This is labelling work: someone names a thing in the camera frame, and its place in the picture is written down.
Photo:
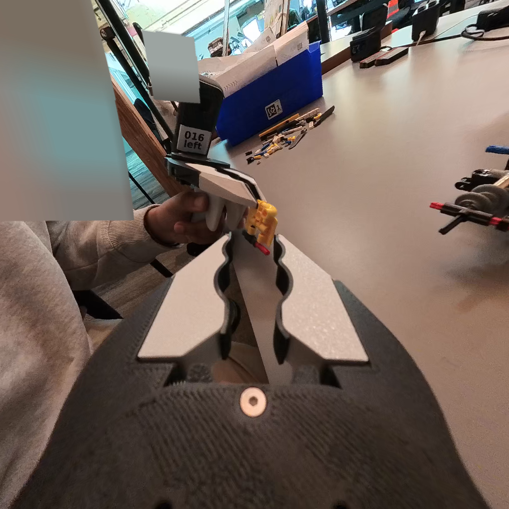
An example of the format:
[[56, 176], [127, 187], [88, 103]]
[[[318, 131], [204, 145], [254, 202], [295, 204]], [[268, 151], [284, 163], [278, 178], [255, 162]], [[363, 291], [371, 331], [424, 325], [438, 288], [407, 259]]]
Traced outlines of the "black metal pole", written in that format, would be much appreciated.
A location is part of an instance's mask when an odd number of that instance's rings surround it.
[[317, 8], [317, 18], [319, 24], [319, 32], [320, 32], [320, 40], [321, 43], [330, 42], [330, 32], [329, 32], [329, 22], [328, 22], [328, 9], [327, 9], [327, 1], [317, 0], [316, 2]]

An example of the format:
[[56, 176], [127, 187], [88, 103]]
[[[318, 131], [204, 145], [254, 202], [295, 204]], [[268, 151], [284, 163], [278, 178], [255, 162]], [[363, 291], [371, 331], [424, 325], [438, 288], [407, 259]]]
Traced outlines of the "partly built lego vehicle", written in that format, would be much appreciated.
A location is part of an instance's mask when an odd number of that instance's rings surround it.
[[508, 162], [504, 169], [477, 169], [455, 183], [461, 190], [453, 203], [432, 202], [429, 207], [451, 217], [439, 233], [445, 235], [463, 223], [508, 232]]

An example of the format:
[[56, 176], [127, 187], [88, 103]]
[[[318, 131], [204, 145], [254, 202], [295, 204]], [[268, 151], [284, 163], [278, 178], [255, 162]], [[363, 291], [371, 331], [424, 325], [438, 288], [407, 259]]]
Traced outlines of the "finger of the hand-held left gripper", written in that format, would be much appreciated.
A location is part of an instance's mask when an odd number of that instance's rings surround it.
[[226, 167], [217, 167], [216, 171], [225, 175], [229, 175], [231, 178], [244, 182], [244, 184], [249, 188], [251, 194], [256, 200], [262, 200], [265, 201], [266, 198], [264, 194], [262, 193], [261, 189], [259, 188], [257, 182], [254, 180], [253, 177], [250, 175], [247, 175], [244, 172], [241, 172], [239, 170], [233, 169], [233, 168], [226, 168]]
[[219, 173], [215, 167], [205, 164], [186, 162], [184, 168], [190, 170], [188, 180], [195, 189], [248, 208], [256, 207], [257, 200], [244, 182]]

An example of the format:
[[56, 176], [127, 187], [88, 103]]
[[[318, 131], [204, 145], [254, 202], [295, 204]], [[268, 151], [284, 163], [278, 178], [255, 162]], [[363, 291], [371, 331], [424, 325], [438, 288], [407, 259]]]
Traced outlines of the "person's left forearm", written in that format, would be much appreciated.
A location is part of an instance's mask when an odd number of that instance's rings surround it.
[[145, 225], [146, 214], [156, 207], [135, 210], [133, 220], [47, 221], [54, 258], [71, 289], [112, 283], [166, 251]]

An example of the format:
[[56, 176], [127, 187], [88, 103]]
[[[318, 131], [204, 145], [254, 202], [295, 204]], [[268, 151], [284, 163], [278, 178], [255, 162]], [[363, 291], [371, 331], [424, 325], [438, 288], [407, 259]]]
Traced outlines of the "yellow lego block with red pin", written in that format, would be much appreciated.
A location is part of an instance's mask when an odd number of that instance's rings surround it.
[[257, 200], [256, 207], [248, 209], [242, 234], [250, 245], [268, 256], [277, 224], [277, 208], [264, 200]]

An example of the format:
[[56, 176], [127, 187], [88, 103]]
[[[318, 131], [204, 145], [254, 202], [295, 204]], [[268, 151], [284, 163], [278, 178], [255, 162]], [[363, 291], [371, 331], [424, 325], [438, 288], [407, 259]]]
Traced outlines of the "white cardboard box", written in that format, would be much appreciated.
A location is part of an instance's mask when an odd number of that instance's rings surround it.
[[309, 48], [309, 27], [306, 21], [293, 27], [276, 39], [272, 46], [275, 51], [277, 66], [288, 62], [296, 55]]

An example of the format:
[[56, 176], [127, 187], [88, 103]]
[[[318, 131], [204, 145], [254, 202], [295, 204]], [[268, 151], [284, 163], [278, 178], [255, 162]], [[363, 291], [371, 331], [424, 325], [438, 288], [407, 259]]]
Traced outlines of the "printed cardboard sheet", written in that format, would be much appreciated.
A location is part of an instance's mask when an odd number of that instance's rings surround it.
[[264, 1], [264, 30], [279, 38], [287, 31], [290, 1]]

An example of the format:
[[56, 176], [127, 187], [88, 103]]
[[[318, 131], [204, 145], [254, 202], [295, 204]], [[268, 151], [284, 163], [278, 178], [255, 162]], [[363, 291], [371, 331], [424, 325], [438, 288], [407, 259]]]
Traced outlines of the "black power brick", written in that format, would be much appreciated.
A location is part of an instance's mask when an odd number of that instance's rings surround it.
[[476, 28], [489, 32], [508, 27], [508, 6], [481, 11], [476, 19]]

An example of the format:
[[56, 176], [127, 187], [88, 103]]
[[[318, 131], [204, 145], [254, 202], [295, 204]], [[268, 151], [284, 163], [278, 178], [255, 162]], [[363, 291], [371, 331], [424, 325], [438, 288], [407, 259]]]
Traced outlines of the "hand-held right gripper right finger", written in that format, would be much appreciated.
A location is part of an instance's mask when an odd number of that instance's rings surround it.
[[283, 235], [274, 239], [274, 353], [279, 364], [367, 364], [332, 277]]

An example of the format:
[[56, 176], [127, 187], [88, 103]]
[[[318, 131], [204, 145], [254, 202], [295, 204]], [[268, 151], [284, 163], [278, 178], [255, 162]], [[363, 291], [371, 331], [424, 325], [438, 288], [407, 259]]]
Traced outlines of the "pile of lego pieces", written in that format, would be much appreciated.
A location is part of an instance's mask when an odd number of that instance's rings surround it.
[[306, 114], [296, 115], [286, 121], [280, 122], [273, 128], [259, 135], [258, 149], [245, 153], [247, 164], [257, 163], [269, 158], [283, 149], [293, 149], [309, 133], [330, 118], [335, 111], [335, 105], [321, 111], [315, 108]]

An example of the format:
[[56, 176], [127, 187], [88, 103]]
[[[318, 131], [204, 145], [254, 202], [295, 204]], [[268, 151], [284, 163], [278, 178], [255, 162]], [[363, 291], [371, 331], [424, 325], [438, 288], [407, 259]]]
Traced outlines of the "person's left hand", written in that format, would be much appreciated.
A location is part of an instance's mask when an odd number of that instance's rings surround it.
[[143, 220], [145, 229], [161, 245], [213, 244], [223, 235], [226, 213], [222, 213], [214, 231], [207, 227], [206, 220], [192, 222], [194, 214], [206, 212], [208, 205], [205, 193], [193, 190], [179, 193], [147, 210]]

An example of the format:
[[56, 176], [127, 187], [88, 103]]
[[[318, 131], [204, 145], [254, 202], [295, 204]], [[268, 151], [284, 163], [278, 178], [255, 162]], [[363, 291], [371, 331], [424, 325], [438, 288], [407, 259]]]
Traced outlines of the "person's grey sweatshirt torso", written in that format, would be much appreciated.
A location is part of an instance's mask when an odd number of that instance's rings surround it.
[[47, 446], [91, 350], [67, 275], [96, 221], [1, 222], [1, 508]]

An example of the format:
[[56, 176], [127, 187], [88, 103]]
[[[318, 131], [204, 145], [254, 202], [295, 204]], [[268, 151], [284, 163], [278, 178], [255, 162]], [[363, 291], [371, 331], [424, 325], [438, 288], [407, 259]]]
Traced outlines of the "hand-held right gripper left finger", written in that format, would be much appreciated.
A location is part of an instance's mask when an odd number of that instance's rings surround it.
[[232, 233], [223, 235], [178, 271], [155, 314], [140, 361], [215, 362], [227, 359], [240, 321], [230, 285]]

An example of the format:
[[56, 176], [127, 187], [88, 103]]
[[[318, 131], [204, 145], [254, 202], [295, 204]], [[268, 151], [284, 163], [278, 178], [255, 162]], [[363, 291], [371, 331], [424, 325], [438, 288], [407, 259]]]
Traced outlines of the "blue plastic bin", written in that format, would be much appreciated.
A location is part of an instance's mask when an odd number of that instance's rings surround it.
[[289, 118], [323, 95], [319, 41], [224, 99], [216, 124], [235, 146]]

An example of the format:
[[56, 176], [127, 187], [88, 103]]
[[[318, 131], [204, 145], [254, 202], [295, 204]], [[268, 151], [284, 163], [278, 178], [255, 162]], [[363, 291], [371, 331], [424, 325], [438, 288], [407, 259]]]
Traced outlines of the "grey desk mat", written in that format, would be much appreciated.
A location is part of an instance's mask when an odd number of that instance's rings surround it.
[[467, 26], [476, 24], [480, 12], [490, 9], [491, 6], [491, 4], [486, 4], [439, 18], [433, 40], [440, 41], [459, 37]]

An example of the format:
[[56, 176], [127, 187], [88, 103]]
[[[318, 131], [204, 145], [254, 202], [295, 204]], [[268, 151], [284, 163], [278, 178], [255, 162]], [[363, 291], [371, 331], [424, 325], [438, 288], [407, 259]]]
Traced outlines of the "person's beige trousers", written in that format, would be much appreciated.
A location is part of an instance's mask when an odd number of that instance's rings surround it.
[[212, 366], [217, 383], [267, 384], [269, 382], [258, 347], [233, 341], [229, 356]]

